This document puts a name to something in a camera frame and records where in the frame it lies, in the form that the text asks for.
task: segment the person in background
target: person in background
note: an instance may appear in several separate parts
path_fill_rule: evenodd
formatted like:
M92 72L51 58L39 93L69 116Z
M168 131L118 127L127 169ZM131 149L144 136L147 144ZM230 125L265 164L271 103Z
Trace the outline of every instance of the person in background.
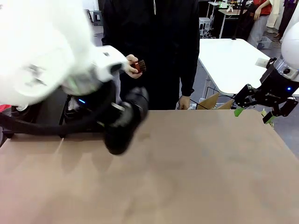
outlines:
M282 19L279 25L278 34L275 37L281 39L285 33L285 29L288 26L294 12L296 9L296 0L285 0L284 2L284 13L282 15Z
M144 86L151 110L174 110L177 102L179 109L189 108L199 55L198 0L106 0L103 26L103 45L147 67L120 74L121 99Z
M254 14L254 24L249 34L247 42L257 48L258 42L261 41L266 24L272 10L270 0L253 0L253 4L257 7Z

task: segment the gray floor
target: gray floor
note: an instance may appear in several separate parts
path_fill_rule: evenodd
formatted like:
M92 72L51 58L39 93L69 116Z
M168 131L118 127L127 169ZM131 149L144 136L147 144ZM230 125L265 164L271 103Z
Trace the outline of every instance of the gray floor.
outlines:
M95 35L95 43L97 46L101 46L101 39L103 37L102 28L95 27L94 28ZM274 35L267 34L270 39L274 39ZM272 44L271 49L263 49L263 53L265 53L269 57L279 57L281 53L279 42L274 42ZM193 88L195 92L191 95L191 99L197 101L200 99L203 89L204 83L206 79L206 71L202 67L202 65L198 62L198 68L196 72L195 82ZM116 79L116 83L119 85L119 78ZM226 97L221 97L219 102L225 102L228 100ZM279 134L279 136L285 141L287 146L293 151L293 153L299 157L299 106L296 107L292 113L286 117L279 117L274 120L274 129Z

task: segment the wooden table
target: wooden table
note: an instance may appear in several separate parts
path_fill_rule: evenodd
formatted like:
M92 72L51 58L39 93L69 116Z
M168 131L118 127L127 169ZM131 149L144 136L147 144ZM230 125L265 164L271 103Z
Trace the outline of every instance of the wooden table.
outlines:
M2 224L297 224L299 163L261 115L151 112L124 156L95 137L0 149Z

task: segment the white table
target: white table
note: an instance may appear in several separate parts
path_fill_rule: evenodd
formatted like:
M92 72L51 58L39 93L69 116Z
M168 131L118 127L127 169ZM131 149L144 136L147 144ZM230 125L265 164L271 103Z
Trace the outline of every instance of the white table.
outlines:
M211 81L220 93L233 96L246 84L261 85L266 68L256 65L259 58L269 57L242 39L201 39L199 61L207 72L202 97L205 98ZM299 89L293 94L299 96Z
M224 14L224 17L223 17L223 22L222 22L222 26L221 26L221 31L220 31L220 34L219 34L219 39L221 39L222 37L222 32L223 32L223 27L224 27L224 22L225 22L225 19L226 19L226 16L232 16L232 15L239 15L241 13L241 10L240 9L234 9L233 12L227 12L227 9L219 9L219 12L223 13Z
M207 13L206 13L207 18L208 18L208 16L209 16L210 5L213 6L212 14L211 14L211 16L210 16L210 20L211 20L210 27L211 27L211 26L212 26L212 23L213 23L213 20L214 20L214 10L215 10L215 6L219 6L219 5L221 5L221 2L213 2L213 1L209 1L208 3L209 3L209 6L208 6L208 8L207 8Z

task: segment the cable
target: cable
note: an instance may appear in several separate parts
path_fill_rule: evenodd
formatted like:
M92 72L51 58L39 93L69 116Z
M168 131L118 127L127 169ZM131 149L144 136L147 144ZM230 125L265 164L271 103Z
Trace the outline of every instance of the cable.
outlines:
M200 105L199 103L197 103L197 102L195 102L194 100L192 100L192 99L190 99L192 102L194 102L194 103L196 103L196 107L197 106L201 106L202 108L205 108L206 110L208 110L205 106L203 106L203 105Z
M109 81L102 86L105 93L105 99L101 102L101 106L89 115L84 116L79 121L73 121L66 125L49 126L25 122L14 119L0 113L0 124L3 128L16 133L32 134L32 135L64 135L82 131L84 128L94 123L97 118L101 117L104 112L110 107L115 98L115 84Z
M214 28L209 28L209 30L203 29L203 35L202 35L202 39L211 39L212 35L209 33L211 30L213 30Z
M235 98L233 98L233 97L231 97L231 96L228 96L228 95L221 95L221 96L219 96L219 97L229 97L229 98L231 98L231 99L235 99Z
M212 89L212 90L213 90L213 94L214 94L214 91L219 92L218 90L216 90L216 86L215 86L214 88L208 86L207 89L206 89L206 96L207 96L207 92L208 92L209 89Z

